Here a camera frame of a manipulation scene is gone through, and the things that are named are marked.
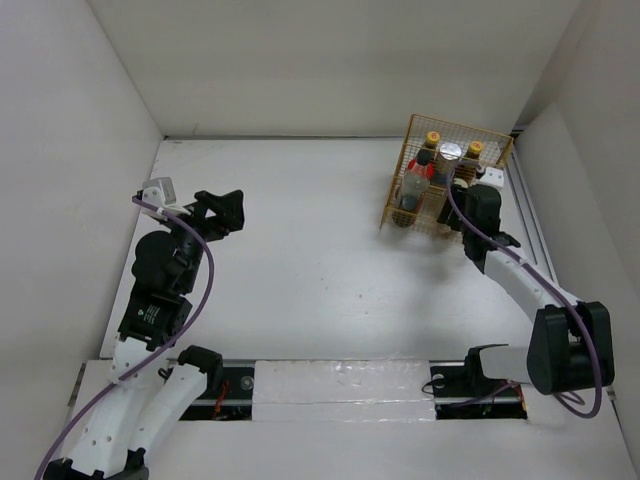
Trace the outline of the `tall dark soy sauce bottle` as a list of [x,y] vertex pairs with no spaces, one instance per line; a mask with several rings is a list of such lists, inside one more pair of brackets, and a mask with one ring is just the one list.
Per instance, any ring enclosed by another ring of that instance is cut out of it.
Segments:
[[432,157],[428,152],[420,150],[415,158],[417,159],[415,170],[405,172],[396,190],[397,206],[392,212],[392,220],[402,228],[410,227],[415,222],[421,207],[421,199],[428,190],[433,172]]

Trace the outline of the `yellow cap sauce bottle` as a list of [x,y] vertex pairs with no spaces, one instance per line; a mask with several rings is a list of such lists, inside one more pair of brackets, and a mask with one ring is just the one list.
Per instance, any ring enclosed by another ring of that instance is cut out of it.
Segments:
[[435,130],[430,130],[426,133],[424,141],[421,146],[422,151],[429,153],[431,157],[437,152],[438,144],[441,140],[441,135]]
[[480,156],[485,145],[479,140],[472,141],[463,157],[463,164],[457,168],[457,177],[471,183],[484,174],[484,166],[480,164]]

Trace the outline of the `silver lid white granule jar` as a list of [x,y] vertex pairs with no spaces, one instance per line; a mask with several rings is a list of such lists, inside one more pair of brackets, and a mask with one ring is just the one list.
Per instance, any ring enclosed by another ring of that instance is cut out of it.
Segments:
[[444,185],[448,175],[455,168],[461,157],[462,150],[457,143],[440,143],[433,159],[434,174],[432,182],[436,185]]

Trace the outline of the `yellow-green lid spice shaker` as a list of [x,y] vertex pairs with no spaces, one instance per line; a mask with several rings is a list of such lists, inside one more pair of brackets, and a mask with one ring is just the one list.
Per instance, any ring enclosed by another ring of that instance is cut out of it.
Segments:
[[454,177],[451,183],[452,187],[460,188],[460,189],[468,189],[469,184],[466,180],[462,178]]

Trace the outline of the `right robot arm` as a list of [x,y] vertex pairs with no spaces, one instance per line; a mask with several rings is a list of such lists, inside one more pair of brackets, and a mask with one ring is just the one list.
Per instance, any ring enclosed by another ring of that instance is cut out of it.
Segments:
[[450,223],[462,233],[466,257],[501,286],[532,322],[526,348],[472,347],[462,372],[449,378],[476,394],[499,382],[514,381],[558,398],[587,389],[602,396],[615,377],[608,309],[559,287],[526,257],[515,238],[501,231],[498,189],[454,185],[448,187],[447,195]]

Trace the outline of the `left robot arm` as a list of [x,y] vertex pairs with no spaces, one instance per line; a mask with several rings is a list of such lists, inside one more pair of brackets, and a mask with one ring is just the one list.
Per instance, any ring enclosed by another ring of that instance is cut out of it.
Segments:
[[67,423],[38,467],[38,479],[146,479],[147,462],[188,407],[222,389],[221,354],[171,350],[213,289],[210,243],[244,227],[244,193],[199,191],[180,207],[161,187],[132,198],[159,229],[135,247],[129,301],[106,385]]

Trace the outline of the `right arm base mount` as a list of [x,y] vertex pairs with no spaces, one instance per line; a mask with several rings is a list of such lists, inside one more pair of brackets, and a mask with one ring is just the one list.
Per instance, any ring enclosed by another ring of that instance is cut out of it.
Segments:
[[462,365],[430,366],[422,392],[434,402],[437,420],[527,420],[521,388],[507,380],[473,378]]

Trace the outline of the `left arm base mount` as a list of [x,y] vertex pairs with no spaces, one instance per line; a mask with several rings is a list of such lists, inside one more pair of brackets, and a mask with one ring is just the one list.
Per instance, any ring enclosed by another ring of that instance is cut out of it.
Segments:
[[225,363],[222,380],[185,410],[181,421],[248,421],[252,418],[254,363]]

